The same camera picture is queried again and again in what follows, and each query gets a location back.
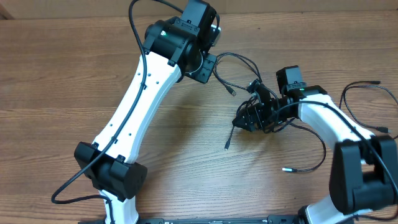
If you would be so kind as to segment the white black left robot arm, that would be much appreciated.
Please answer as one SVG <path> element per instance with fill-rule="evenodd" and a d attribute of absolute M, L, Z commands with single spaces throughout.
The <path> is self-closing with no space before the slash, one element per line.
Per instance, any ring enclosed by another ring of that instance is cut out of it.
<path fill-rule="evenodd" d="M 137 70 L 112 118 L 93 142 L 77 145 L 75 159 L 104 201 L 104 223 L 138 222 L 136 195 L 147 176 L 147 168 L 137 162 L 144 135 L 175 83 L 184 77 L 209 80 L 219 23 L 207 2 L 189 1 L 181 16 L 151 24 L 137 42 Z"/>

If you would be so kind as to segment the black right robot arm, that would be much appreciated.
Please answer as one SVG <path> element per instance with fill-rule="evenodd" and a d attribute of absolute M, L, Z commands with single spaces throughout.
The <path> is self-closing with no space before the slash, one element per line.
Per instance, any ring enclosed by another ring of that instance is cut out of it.
<path fill-rule="evenodd" d="M 276 73 L 281 97 L 260 80 L 246 88 L 254 96 L 238 109 L 232 124 L 273 132 L 294 118 L 311 126 L 333 150 L 329 194 L 296 215 L 269 215 L 266 223 L 354 223 L 370 212 L 397 204 L 397 143 L 355 123 L 318 85 L 307 86 L 298 66 Z"/>

